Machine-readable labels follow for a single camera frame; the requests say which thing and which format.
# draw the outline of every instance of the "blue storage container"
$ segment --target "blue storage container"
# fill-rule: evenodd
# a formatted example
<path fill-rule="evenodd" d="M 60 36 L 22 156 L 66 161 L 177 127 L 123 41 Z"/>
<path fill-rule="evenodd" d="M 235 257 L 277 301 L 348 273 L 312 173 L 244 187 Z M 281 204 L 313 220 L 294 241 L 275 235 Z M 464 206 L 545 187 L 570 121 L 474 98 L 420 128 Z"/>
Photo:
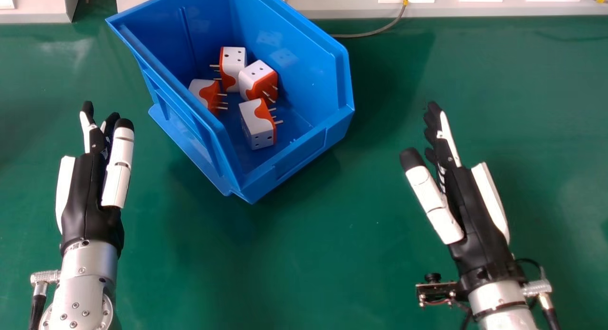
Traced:
<path fill-rule="evenodd" d="M 222 194 L 255 203 L 342 139 L 354 103 L 344 47 L 281 0 L 151 0 L 108 18 L 142 70 L 150 116 Z M 239 94 L 215 117 L 188 91 L 212 79 L 223 46 L 279 75 L 276 144 L 252 151 Z"/>

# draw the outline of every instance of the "robotic hand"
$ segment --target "robotic hand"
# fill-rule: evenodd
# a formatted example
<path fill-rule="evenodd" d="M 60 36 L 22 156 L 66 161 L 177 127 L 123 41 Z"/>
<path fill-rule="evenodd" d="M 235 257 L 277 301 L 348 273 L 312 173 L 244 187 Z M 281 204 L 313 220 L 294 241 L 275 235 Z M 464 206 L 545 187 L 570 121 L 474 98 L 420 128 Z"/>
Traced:
<path fill-rule="evenodd" d="M 414 148 L 402 151 L 401 165 L 430 223 L 448 246 L 460 279 L 441 283 L 439 274 L 427 274 L 427 284 L 416 285 L 420 306 L 461 306 L 467 310 L 463 329 L 473 317 L 484 330 L 536 330 L 526 297 L 538 298 L 550 329 L 558 330 L 549 298 L 552 288 L 543 268 L 538 266 L 540 280 L 528 282 L 519 262 L 535 262 L 515 260 L 509 250 L 506 216 L 488 166 L 462 165 L 447 116 L 437 103 L 428 104 L 424 122 L 431 146 L 424 154 L 435 165 L 439 187 Z"/>
<path fill-rule="evenodd" d="M 106 330 L 120 325 L 114 316 L 117 264 L 124 245 L 120 211 L 131 176 L 134 128 L 111 114 L 101 127 L 93 104 L 84 103 L 80 124 L 85 153 L 63 157 L 55 213 L 61 233 L 61 270 L 37 272 L 29 330 Z M 44 310 L 48 285 L 57 284 Z"/>

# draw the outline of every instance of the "green table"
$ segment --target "green table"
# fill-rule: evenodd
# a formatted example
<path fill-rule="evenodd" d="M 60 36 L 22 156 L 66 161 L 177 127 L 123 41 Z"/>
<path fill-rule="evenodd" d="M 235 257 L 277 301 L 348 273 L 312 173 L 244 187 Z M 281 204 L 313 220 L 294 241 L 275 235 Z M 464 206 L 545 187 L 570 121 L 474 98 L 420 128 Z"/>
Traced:
<path fill-rule="evenodd" d="M 398 162 L 424 148 L 431 99 L 463 162 L 493 170 L 513 252 L 545 265 L 563 327 L 608 323 L 607 17 L 412 19 L 345 40 L 357 108 L 347 137 L 248 205 L 221 196 L 148 117 L 137 64 L 105 24 L 110 6 L 81 5 L 72 25 L 0 27 L 3 329 L 27 325 L 29 274 L 59 268 L 57 170 L 82 153 L 85 99 L 98 120 L 116 110 L 136 129 L 125 330 L 455 329 L 459 310 L 415 300 L 423 274 L 456 269 Z"/>

